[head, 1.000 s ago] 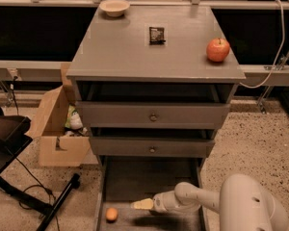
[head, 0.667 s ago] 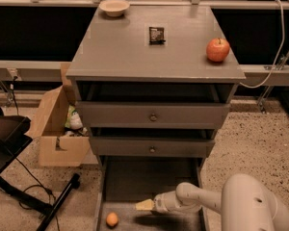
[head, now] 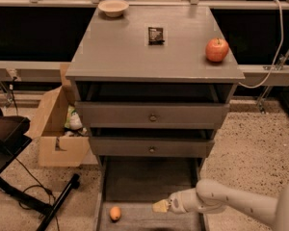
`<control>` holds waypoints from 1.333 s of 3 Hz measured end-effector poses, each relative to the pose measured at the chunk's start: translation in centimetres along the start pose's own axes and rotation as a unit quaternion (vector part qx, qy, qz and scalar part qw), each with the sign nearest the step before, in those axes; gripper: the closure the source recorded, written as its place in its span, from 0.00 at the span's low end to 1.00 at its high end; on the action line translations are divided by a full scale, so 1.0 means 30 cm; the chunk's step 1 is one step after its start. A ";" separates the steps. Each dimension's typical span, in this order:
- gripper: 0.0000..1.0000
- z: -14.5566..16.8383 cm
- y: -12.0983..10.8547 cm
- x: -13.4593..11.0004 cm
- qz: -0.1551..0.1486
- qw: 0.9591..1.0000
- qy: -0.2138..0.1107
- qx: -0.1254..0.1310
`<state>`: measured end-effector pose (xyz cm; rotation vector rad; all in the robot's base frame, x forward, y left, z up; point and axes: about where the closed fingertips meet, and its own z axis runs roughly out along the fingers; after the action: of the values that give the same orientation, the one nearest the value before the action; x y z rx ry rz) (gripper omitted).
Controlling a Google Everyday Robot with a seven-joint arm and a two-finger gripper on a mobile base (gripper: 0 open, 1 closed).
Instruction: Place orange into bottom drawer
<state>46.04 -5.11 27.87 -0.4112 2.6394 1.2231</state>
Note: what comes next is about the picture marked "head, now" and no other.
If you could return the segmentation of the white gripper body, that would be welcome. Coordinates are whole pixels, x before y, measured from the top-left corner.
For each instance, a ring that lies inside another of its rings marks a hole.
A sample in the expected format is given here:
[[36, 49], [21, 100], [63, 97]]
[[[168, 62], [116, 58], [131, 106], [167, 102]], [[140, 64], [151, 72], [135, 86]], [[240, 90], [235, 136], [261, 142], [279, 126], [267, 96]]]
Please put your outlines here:
[[174, 192], [170, 195], [168, 202], [169, 210], [175, 214], [185, 214], [186, 210], [183, 206], [182, 192]]

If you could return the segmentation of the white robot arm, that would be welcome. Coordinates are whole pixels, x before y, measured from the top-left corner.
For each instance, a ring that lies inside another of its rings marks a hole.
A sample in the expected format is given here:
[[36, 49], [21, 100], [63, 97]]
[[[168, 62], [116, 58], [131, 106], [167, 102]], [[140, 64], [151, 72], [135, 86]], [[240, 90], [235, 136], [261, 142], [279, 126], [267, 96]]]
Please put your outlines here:
[[152, 205], [157, 213], [185, 214], [198, 212], [213, 214], [231, 207], [273, 231], [289, 231], [289, 184], [278, 198], [229, 188], [215, 180], [201, 179], [192, 189], [173, 192], [168, 198]]

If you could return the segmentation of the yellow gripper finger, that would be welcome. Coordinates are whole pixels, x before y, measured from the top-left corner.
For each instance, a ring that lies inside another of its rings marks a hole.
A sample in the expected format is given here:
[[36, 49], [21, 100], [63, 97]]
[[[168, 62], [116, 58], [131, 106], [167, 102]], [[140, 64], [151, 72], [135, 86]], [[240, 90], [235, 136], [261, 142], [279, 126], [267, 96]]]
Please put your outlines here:
[[152, 211], [155, 213], [166, 213], [170, 208], [170, 203], [167, 199], [162, 199], [152, 205]]

